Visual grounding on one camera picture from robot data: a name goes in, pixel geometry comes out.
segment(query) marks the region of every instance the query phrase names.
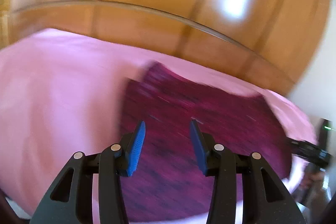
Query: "silver screw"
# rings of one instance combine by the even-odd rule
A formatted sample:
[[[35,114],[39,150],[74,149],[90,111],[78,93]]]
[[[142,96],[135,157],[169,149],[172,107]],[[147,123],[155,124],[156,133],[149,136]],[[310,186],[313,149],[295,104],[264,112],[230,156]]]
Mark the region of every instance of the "silver screw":
[[[215,150],[217,151],[222,151],[224,150],[224,146],[222,146],[221,144],[215,144],[215,146],[213,147]]]
[[[112,151],[118,151],[120,148],[121,148],[121,146],[117,143],[111,146]]]
[[[254,152],[254,153],[252,153],[252,158],[254,158],[256,160],[260,160],[261,159],[261,155],[258,152]]]
[[[78,159],[80,159],[82,156],[83,156],[83,153],[82,153],[82,152],[77,152],[77,153],[74,154],[73,157],[74,157],[76,160],[78,160]]]

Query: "maroon towel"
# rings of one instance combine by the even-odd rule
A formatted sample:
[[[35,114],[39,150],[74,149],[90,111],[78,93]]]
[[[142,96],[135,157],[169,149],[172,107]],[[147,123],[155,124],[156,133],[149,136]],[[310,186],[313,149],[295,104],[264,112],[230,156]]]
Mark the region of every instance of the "maroon towel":
[[[121,133],[133,131],[139,120],[146,123],[137,171],[121,180],[130,221],[174,220],[209,211],[213,177],[198,169],[189,137],[193,118],[216,142],[243,155],[258,151],[280,178],[289,176],[286,135],[262,95],[233,95],[155,63],[141,83],[129,81],[124,98]]]

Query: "metal pin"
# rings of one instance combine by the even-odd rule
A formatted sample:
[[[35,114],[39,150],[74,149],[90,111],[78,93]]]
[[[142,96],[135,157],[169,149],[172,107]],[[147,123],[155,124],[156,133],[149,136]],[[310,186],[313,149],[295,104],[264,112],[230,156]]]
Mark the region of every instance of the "metal pin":
[[[260,160],[261,159],[261,155],[258,152],[254,152],[254,153],[252,153],[252,158],[254,158],[256,160]]]
[[[78,159],[80,159],[82,156],[83,156],[83,153],[82,153],[82,152],[77,152],[77,153],[74,154],[73,157],[74,157],[76,160],[78,160]]]
[[[121,146],[117,143],[111,146],[112,151],[118,151],[120,148],[121,148]]]
[[[222,151],[224,150],[224,146],[222,146],[221,144],[215,144],[215,146],[213,147],[215,150],[217,151]]]

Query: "pink tablecloth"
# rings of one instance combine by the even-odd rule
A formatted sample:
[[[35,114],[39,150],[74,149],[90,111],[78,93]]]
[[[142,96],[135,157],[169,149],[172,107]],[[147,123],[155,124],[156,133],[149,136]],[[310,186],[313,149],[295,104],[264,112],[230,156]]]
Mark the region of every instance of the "pink tablecloth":
[[[315,143],[307,116],[270,90],[172,56],[46,29],[0,51],[0,188],[32,215],[74,152],[98,153],[119,140],[126,79],[139,80],[152,60],[194,82],[263,94],[288,137]],[[295,157],[289,190],[303,167]],[[96,188],[93,214],[97,223]]]

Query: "white wall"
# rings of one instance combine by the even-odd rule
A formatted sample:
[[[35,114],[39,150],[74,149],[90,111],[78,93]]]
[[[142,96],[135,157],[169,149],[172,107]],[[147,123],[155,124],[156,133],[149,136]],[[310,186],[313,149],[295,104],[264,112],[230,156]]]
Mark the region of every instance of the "white wall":
[[[306,114],[328,119],[336,129],[336,0],[331,0],[324,36],[303,77],[288,98]],[[330,131],[328,152],[336,156],[336,131]],[[330,188],[336,191],[336,160]]]

